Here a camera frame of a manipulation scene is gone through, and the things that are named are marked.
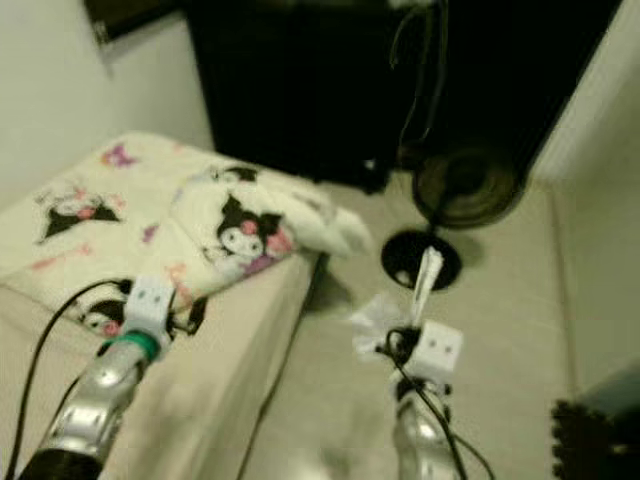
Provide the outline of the black wardrobe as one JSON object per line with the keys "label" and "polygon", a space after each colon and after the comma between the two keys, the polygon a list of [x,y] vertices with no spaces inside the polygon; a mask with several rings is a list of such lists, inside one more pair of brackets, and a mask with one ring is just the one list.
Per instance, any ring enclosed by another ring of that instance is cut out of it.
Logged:
{"label": "black wardrobe", "polygon": [[622,0],[183,0],[215,150],[379,191],[451,155],[529,172]]}

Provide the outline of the cream cartoon print quilt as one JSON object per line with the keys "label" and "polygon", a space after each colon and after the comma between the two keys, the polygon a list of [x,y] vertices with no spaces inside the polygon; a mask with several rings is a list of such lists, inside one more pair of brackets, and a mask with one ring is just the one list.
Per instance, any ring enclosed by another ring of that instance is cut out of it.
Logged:
{"label": "cream cartoon print quilt", "polygon": [[293,175],[128,133],[0,216],[0,282],[101,337],[123,333],[110,280],[166,276],[173,307],[224,291],[301,250],[370,250],[364,219]]}

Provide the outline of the dark window blind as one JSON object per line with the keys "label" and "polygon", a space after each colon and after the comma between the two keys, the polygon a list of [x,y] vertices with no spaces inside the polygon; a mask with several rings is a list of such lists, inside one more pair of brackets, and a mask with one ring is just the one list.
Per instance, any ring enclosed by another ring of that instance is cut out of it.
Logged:
{"label": "dark window blind", "polygon": [[179,12],[186,0],[82,0],[99,46]]}

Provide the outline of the bed with beige sheet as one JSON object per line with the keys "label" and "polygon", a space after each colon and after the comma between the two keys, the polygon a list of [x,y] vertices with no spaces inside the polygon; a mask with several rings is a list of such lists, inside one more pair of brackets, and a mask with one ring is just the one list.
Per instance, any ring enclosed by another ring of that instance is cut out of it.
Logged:
{"label": "bed with beige sheet", "polygon": [[[143,376],[102,480],[237,480],[316,266],[317,252],[301,250],[210,294],[198,333],[175,334]],[[1,282],[0,312],[1,458],[22,421],[26,463],[69,385],[113,337]]]}

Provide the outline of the black floor fan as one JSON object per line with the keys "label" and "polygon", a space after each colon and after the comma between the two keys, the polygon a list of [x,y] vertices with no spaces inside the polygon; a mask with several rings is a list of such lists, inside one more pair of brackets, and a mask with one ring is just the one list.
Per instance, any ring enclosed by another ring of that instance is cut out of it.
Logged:
{"label": "black floor fan", "polygon": [[413,289],[422,256],[431,248],[442,256],[433,289],[443,291],[465,268],[461,252],[443,230],[486,227],[504,218],[524,195],[525,177],[507,156],[465,148],[422,160],[410,187],[426,224],[394,233],[381,248],[381,268],[394,283]]}

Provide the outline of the white paper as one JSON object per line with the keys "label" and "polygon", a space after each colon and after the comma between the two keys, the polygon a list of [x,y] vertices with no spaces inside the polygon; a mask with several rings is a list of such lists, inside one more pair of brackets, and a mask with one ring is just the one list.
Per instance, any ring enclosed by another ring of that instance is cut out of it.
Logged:
{"label": "white paper", "polygon": [[424,315],[426,303],[428,303],[431,292],[434,291],[436,279],[442,271],[444,259],[442,253],[428,246],[422,252],[419,265],[419,274],[416,276],[415,287],[413,287],[413,298],[410,306],[410,325],[420,326],[422,315]]}

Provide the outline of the black foam puzzle mat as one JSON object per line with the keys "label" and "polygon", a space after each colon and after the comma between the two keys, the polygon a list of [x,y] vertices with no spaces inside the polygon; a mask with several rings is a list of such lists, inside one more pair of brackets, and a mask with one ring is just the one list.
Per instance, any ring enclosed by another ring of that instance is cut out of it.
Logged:
{"label": "black foam puzzle mat", "polygon": [[557,480],[640,480],[640,406],[607,415],[559,399],[550,417]]}

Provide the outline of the clear plastic wrapper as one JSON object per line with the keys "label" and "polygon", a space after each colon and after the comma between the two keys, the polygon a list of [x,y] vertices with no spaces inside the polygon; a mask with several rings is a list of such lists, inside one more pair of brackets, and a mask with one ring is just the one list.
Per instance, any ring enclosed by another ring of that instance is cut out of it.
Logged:
{"label": "clear plastic wrapper", "polygon": [[394,329],[410,325],[396,296],[389,293],[375,294],[364,306],[356,308],[348,316],[348,324],[355,329],[352,346],[361,358],[375,358],[384,346],[387,335]]}

